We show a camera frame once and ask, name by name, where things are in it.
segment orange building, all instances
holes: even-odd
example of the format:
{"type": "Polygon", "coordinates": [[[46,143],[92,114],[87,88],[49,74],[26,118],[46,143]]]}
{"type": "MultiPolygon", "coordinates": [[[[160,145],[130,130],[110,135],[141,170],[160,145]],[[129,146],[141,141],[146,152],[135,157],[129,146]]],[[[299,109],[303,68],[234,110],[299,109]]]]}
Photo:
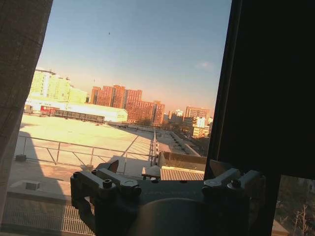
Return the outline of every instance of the orange building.
{"type": "Polygon", "coordinates": [[[141,101],[142,90],[126,89],[124,94],[123,108],[126,108],[127,103],[141,101]]]}
{"type": "Polygon", "coordinates": [[[164,119],[165,105],[160,101],[153,102],[152,125],[160,125],[164,119]]]}
{"type": "Polygon", "coordinates": [[[114,85],[112,96],[112,107],[123,108],[125,97],[125,87],[114,85]]]}
{"type": "Polygon", "coordinates": [[[153,102],[135,101],[126,104],[128,121],[137,122],[144,119],[151,119],[153,102]]]}
{"type": "Polygon", "coordinates": [[[100,87],[93,87],[90,103],[110,107],[112,104],[112,96],[113,87],[103,86],[103,89],[100,87]]]}

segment high-rise building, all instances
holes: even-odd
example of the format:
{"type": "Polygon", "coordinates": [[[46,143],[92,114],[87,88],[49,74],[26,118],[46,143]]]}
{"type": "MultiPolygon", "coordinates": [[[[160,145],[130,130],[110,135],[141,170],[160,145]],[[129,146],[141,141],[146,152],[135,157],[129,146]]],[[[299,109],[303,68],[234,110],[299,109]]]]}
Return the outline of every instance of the high-rise building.
{"type": "Polygon", "coordinates": [[[110,86],[103,86],[103,89],[93,87],[90,103],[110,107],[112,105],[113,89],[110,86]]]}
{"type": "Polygon", "coordinates": [[[112,94],[112,107],[123,108],[124,104],[125,87],[120,85],[114,85],[112,94]]]}
{"type": "Polygon", "coordinates": [[[210,117],[210,110],[206,108],[199,108],[199,107],[186,107],[185,117],[204,117],[205,120],[208,122],[208,119],[210,117]]]}
{"type": "Polygon", "coordinates": [[[30,89],[30,96],[48,97],[60,102],[68,101],[70,80],[52,71],[36,69],[30,89]]]}
{"type": "Polygon", "coordinates": [[[165,105],[160,101],[153,102],[152,125],[160,125],[163,123],[165,105]]]}
{"type": "Polygon", "coordinates": [[[173,114],[172,111],[168,111],[168,119],[172,119],[172,114],[173,114]]]}
{"type": "Polygon", "coordinates": [[[93,87],[92,88],[92,92],[91,92],[91,97],[90,97],[90,103],[91,104],[96,104],[97,101],[97,95],[98,92],[100,91],[100,87],[93,87]]]}
{"type": "Polygon", "coordinates": [[[142,90],[126,89],[124,93],[123,108],[126,108],[127,103],[141,101],[142,90]]]}
{"type": "Polygon", "coordinates": [[[69,102],[85,103],[88,93],[78,88],[70,87],[69,102]]]}
{"type": "Polygon", "coordinates": [[[56,99],[60,102],[67,102],[70,92],[70,80],[59,76],[52,76],[49,79],[47,97],[56,99]]]}
{"type": "Polygon", "coordinates": [[[55,75],[52,71],[36,69],[31,83],[30,95],[47,97],[49,80],[55,75]]]}
{"type": "Polygon", "coordinates": [[[152,118],[153,102],[134,101],[126,104],[128,121],[138,122],[152,118]]]}
{"type": "Polygon", "coordinates": [[[182,117],[183,116],[183,111],[181,111],[180,109],[177,109],[175,111],[175,115],[178,116],[178,117],[182,117]]]}

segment white building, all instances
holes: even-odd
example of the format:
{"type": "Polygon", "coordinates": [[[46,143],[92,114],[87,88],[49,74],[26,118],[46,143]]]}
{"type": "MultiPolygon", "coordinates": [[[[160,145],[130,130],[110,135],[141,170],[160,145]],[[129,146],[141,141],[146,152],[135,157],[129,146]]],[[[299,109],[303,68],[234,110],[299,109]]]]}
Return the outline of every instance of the white building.
{"type": "Polygon", "coordinates": [[[196,125],[198,128],[204,128],[206,125],[206,118],[205,117],[197,117],[196,125]]]}
{"type": "Polygon", "coordinates": [[[115,107],[105,107],[94,104],[80,104],[69,102],[58,102],[57,100],[42,98],[42,97],[28,97],[25,105],[32,106],[34,113],[49,109],[59,109],[70,112],[78,112],[95,116],[105,117],[105,121],[122,122],[127,121],[128,113],[125,109],[115,107]]]}
{"type": "Polygon", "coordinates": [[[128,113],[125,109],[115,107],[105,107],[94,104],[68,103],[66,110],[95,116],[105,117],[105,121],[122,122],[127,121],[128,113]]]}
{"type": "Polygon", "coordinates": [[[175,115],[178,116],[178,117],[182,117],[182,116],[183,116],[183,111],[177,109],[177,110],[175,111],[175,115]]]}

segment glass pane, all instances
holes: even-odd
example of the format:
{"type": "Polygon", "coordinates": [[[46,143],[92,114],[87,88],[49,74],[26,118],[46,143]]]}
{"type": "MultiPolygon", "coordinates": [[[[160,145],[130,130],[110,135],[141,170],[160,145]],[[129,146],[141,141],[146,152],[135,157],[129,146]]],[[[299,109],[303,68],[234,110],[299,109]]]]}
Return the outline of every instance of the glass pane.
{"type": "Polygon", "coordinates": [[[315,180],[282,176],[274,230],[315,235],[315,180]]]}
{"type": "Polygon", "coordinates": [[[117,174],[136,180],[202,180],[230,7],[54,0],[4,229],[92,235],[68,201],[70,177],[101,163],[118,160],[117,174]]]}

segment metal grate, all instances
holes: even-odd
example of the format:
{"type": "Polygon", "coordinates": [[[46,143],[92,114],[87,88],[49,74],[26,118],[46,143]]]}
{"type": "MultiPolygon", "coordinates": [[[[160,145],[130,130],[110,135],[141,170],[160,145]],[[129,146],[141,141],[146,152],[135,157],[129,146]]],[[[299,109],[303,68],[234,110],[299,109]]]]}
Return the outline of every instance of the metal grate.
{"type": "Polygon", "coordinates": [[[78,210],[72,206],[10,197],[7,198],[5,203],[2,224],[94,235],[81,221],[78,210]]]}

